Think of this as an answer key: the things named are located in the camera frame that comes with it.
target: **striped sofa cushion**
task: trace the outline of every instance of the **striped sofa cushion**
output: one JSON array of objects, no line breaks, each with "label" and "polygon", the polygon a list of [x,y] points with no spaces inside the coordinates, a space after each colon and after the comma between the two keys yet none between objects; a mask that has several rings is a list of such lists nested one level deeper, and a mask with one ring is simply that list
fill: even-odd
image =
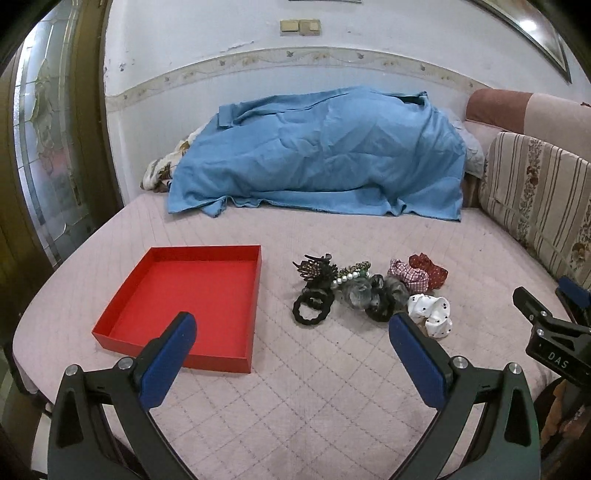
[{"label": "striped sofa cushion", "polygon": [[480,184],[485,212],[555,278],[591,287],[591,166],[554,145],[499,133]]}]

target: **sofa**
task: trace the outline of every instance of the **sofa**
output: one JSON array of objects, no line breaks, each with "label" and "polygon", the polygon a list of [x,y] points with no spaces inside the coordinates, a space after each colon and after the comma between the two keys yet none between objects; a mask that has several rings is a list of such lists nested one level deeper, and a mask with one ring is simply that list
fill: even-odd
[{"label": "sofa", "polygon": [[542,93],[482,89],[466,129],[486,154],[479,206],[554,277],[591,287],[591,108]]}]

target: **blue sheet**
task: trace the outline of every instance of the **blue sheet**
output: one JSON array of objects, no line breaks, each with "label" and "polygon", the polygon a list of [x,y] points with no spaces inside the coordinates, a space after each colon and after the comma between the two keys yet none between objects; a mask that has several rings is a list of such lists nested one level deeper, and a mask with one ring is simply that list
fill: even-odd
[{"label": "blue sheet", "polygon": [[168,211],[272,205],[458,220],[465,145],[416,95],[351,87],[220,107],[174,172]]}]

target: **pink plaid scrunchie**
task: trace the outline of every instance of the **pink plaid scrunchie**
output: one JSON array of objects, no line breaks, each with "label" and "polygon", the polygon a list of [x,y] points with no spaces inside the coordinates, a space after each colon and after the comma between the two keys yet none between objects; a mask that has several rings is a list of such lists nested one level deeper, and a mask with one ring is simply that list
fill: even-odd
[{"label": "pink plaid scrunchie", "polygon": [[388,275],[404,283],[411,295],[425,293],[429,290],[429,274],[420,268],[413,268],[402,260],[393,258],[390,261]]}]

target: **stained glass door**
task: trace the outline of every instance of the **stained glass door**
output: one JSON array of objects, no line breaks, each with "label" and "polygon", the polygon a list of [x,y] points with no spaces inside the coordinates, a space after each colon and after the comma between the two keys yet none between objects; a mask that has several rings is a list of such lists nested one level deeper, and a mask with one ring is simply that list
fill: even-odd
[{"label": "stained glass door", "polygon": [[82,0],[62,0],[24,41],[14,92],[14,144],[25,201],[57,268],[95,230],[72,147],[70,57]]}]

